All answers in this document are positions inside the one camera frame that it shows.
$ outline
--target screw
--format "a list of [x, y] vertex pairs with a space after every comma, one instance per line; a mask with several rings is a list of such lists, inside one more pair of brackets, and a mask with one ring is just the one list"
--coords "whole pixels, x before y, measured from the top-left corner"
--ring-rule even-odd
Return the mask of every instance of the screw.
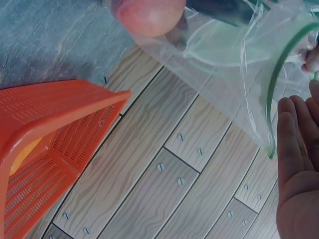
[[66, 220], [69, 220], [70, 219], [70, 216], [67, 214], [67, 213], [63, 213], [63, 216]]
[[204, 150], [201, 149], [201, 148], [199, 148], [199, 149], [197, 150], [197, 153], [198, 153], [198, 155], [203, 156], [203, 155], [204, 155]]
[[184, 141], [184, 136], [181, 133], [178, 134], [177, 138], [182, 142]]
[[183, 185], [185, 184], [185, 179], [179, 178], [179, 179], [177, 180], [177, 183], [179, 184], [179, 186], [183, 186]]
[[159, 163], [158, 166], [157, 166], [157, 168], [158, 168], [158, 171], [159, 171], [159, 172], [163, 172], [163, 171], [165, 170], [165, 166], [164, 166], [164, 164], [162, 164], [162, 163]]
[[83, 231], [84, 231], [87, 235], [91, 233], [90, 230], [88, 230], [87, 228], [84, 228]]
[[233, 211], [229, 211], [229, 212], [228, 212], [228, 216], [229, 216], [230, 218], [232, 218], [232, 217], [234, 216], [234, 212], [233, 212]]

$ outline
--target wooden floor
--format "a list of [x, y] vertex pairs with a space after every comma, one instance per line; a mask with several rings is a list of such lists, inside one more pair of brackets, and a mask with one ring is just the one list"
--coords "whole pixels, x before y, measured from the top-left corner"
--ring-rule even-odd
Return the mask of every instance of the wooden floor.
[[279, 239], [277, 161], [140, 48], [101, 85], [133, 96], [28, 239]]

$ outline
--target open palm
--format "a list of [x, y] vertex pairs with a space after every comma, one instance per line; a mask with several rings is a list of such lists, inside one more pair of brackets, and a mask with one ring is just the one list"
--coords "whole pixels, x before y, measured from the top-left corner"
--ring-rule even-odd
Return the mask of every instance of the open palm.
[[278, 104], [279, 203], [282, 239], [319, 238], [319, 82], [312, 98], [297, 96]]

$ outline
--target yellow object inside basket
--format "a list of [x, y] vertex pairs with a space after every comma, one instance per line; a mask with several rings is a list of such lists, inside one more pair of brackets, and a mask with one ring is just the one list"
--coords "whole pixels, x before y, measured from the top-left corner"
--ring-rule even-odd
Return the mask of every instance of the yellow object inside basket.
[[12, 167], [11, 167], [11, 171], [10, 171], [10, 176], [12, 174], [14, 174], [18, 168], [20, 167], [20, 165], [23, 163], [23, 161], [25, 160], [25, 158], [31, 153], [31, 151], [38, 145], [38, 143], [42, 140], [42, 138], [39, 138], [35, 141], [33, 141], [32, 143], [30, 143], [28, 146], [26, 146], [17, 156], [17, 158], [15, 159]]

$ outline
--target orange plastic basket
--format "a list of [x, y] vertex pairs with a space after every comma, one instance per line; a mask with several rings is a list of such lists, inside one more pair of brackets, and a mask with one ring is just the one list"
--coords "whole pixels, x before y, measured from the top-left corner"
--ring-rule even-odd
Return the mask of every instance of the orange plastic basket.
[[0, 239], [24, 238], [76, 181], [130, 95], [84, 80], [0, 91]]

